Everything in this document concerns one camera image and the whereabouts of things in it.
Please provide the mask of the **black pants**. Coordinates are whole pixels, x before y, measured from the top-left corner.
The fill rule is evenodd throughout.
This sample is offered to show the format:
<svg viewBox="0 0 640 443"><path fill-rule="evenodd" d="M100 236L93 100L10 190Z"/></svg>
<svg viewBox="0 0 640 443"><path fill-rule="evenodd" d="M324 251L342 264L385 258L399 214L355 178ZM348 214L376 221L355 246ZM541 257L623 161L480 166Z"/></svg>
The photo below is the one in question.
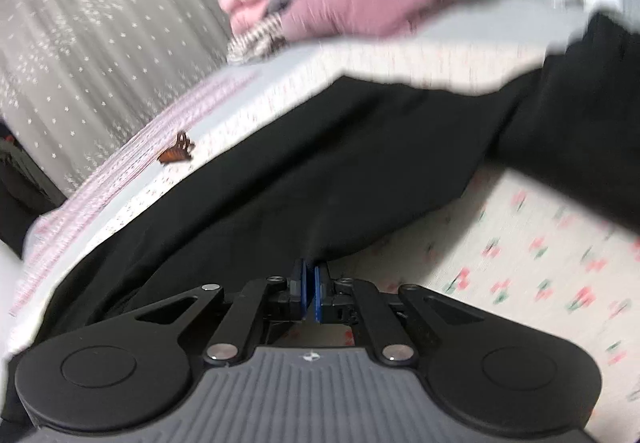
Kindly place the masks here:
<svg viewBox="0 0 640 443"><path fill-rule="evenodd" d="M29 420L35 343L206 284L230 293L333 264L458 201L478 171L523 174L639 237L639 36L605 15L495 92L341 77L187 176L54 289L3 362L1 418Z"/></svg>

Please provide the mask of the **brown hair claw clip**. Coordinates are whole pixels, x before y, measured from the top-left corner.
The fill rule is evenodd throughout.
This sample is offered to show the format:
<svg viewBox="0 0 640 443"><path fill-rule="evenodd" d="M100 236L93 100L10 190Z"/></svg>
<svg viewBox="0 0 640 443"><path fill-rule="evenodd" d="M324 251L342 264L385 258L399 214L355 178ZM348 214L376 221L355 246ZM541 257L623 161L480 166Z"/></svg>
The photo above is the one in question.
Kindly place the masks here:
<svg viewBox="0 0 640 443"><path fill-rule="evenodd" d="M186 135L186 132L179 131L176 137L176 143L161 152L157 157L157 161L163 166L171 163L190 161L194 147L195 144L190 137Z"/></svg>

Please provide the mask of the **cherry print bed sheet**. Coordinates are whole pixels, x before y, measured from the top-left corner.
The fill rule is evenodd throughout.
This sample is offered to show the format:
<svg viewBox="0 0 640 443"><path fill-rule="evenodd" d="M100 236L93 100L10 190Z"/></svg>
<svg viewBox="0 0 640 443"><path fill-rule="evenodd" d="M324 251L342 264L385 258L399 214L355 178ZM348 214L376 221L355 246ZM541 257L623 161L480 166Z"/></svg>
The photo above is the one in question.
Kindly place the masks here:
<svg viewBox="0 0 640 443"><path fill-rule="evenodd" d="M302 48L223 73L256 70L258 77L184 131L195 144L190 161L163 166L156 160L121 190L15 316L10 308L24 262L2 263L2 356L32 341L53 289L91 249L208 160L342 74L480 94L541 61L540 48L511 44L346 43ZM639 237L620 224L523 174L484 168L458 201L331 270L369 279L388 293L414 281L570 339L591 354L602 373L589 432L602 442L638 440Z"/></svg>

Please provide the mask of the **pink striped blanket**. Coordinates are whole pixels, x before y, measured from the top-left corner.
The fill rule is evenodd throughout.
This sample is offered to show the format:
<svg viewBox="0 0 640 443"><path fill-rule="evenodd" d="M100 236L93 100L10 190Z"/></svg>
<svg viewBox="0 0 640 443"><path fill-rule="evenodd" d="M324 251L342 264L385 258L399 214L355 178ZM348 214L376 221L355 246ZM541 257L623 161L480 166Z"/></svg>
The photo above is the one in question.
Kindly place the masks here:
<svg viewBox="0 0 640 443"><path fill-rule="evenodd" d="M61 207L38 218L24 242L24 273L16 285L10 314L21 311L68 246L161 151L175 143L180 131L190 130L257 77L258 72L250 70L199 83L134 134Z"/></svg>

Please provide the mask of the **grey white striped garment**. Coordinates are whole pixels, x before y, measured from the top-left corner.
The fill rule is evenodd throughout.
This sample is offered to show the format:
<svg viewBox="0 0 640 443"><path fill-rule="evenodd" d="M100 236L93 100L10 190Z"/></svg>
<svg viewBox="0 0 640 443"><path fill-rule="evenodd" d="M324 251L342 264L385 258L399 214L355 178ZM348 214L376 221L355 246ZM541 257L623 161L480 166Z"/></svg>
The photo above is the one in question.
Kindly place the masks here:
<svg viewBox="0 0 640 443"><path fill-rule="evenodd" d="M285 45L281 16L268 15L229 42L227 62L232 65L261 62L276 54Z"/></svg>

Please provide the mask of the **dark hanging clothes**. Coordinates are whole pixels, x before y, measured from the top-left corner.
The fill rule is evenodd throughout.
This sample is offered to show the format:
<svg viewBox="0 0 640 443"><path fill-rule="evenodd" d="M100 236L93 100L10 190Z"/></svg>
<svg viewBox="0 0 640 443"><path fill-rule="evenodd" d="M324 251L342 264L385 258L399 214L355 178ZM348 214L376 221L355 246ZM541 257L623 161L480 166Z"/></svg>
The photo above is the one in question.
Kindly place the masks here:
<svg viewBox="0 0 640 443"><path fill-rule="evenodd" d="M66 196L32 160L4 121L0 136L1 241L22 259L32 224L62 206Z"/></svg>

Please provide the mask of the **grey star curtain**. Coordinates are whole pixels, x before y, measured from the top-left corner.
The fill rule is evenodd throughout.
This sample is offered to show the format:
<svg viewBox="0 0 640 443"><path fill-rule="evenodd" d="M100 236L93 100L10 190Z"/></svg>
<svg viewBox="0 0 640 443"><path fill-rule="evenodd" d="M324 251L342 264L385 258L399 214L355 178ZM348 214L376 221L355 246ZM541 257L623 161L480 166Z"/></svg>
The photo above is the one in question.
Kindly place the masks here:
<svg viewBox="0 0 640 443"><path fill-rule="evenodd" d="M217 0L1 0L1 116L75 192L226 61Z"/></svg>

